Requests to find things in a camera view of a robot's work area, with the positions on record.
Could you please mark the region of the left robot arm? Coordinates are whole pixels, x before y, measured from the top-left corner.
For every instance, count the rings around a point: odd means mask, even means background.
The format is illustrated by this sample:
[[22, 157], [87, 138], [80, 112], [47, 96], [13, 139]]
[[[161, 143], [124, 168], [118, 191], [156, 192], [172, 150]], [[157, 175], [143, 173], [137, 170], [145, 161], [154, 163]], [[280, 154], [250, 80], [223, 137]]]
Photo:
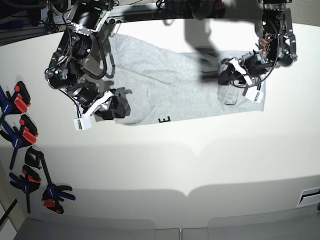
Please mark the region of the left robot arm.
[[289, 67], [298, 58], [296, 36], [293, 33], [291, 0], [261, 0], [263, 6], [262, 32], [258, 50], [241, 57], [225, 58], [221, 64], [226, 67], [218, 83], [240, 89], [261, 87], [277, 67]]

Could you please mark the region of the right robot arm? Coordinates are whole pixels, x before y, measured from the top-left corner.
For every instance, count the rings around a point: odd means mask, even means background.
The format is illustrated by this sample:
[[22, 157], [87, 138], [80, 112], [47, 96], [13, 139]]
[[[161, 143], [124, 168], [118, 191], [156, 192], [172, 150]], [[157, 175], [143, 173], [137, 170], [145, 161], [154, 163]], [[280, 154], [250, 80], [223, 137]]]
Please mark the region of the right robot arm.
[[67, 17], [65, 31], [44, 71], [49, 86], [71, 99], [79, 119], [96, 115], [103, 120], [123, 119], [130, 106], [122, 88], [99, 90], [97, 80], [112, 79], [115, 64], [108, 73], [107, 61], [113, 61], [99, 32], [113, 7], [114, 0], [78, 0]]

